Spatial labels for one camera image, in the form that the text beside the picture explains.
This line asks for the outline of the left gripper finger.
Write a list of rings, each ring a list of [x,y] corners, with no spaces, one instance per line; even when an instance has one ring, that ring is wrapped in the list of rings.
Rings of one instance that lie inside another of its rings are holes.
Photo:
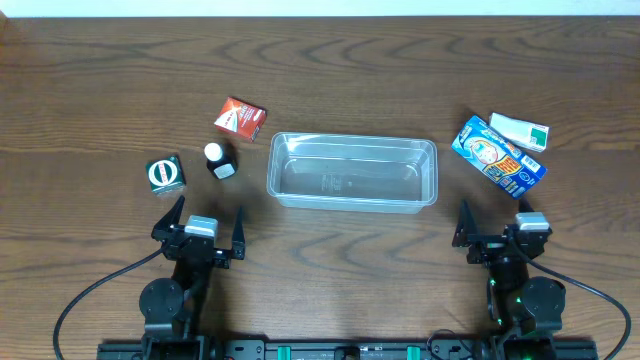
[[[170,238],[179,225],[185,197],[181,195],[173,207],[153,226],[152,238]]]
[[[233,251],[244,251],[246,248],[246,240],[243,228],[243,209],[239,208],[236,214],[231,245]]]

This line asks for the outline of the blue illustrated box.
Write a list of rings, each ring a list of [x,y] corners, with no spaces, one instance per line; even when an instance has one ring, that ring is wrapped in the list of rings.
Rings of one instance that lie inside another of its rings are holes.
[[[514,199],[547,173],[546,167],[476,115],[455,136],[451,148]]]

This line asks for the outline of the white green box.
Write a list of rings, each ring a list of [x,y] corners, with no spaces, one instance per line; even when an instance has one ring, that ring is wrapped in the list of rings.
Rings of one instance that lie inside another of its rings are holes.
[[[535,152],[543,152],[547,148],[550,130],[548,126],[514,119],[499,113],[491,114],[489,125],[522,148]]]

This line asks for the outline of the red cardboard box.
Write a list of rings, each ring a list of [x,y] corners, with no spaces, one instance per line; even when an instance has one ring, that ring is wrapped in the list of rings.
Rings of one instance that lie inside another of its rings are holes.
[[[254,142],[267,118],[267,112],[239,99],[228,97],[214,126],[223,132]]]

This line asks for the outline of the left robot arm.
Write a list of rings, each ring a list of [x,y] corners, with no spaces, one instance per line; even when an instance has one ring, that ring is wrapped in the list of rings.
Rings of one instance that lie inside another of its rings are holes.
[[[227,269],[245,258],[243,212],[235,217],[229,249],[216,245],[218,221],[189,217],[179,223],[185,198],[154,225],[151,237],[161,243],[160,253],[175,263],[169,278],[150,282],[141,292],[139,308],[145,317],[139,358],[210,360],[222,356],[216,340],[199,333],[199,319],[215,268]]]

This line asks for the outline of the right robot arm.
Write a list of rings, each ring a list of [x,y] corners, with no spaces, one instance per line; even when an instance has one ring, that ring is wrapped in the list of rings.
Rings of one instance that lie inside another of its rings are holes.
[[[544,252],[550,223],[521,199],[512,224],[498,235],[479,232],[471,209],[462,202],[452,245],[466,248],[467,262],[488,271],[490,319],[500,330],[478,341],[474,359],[556,359],[553,334],[562,328],[566,288],[559,281],[529,275],[528,265]]]

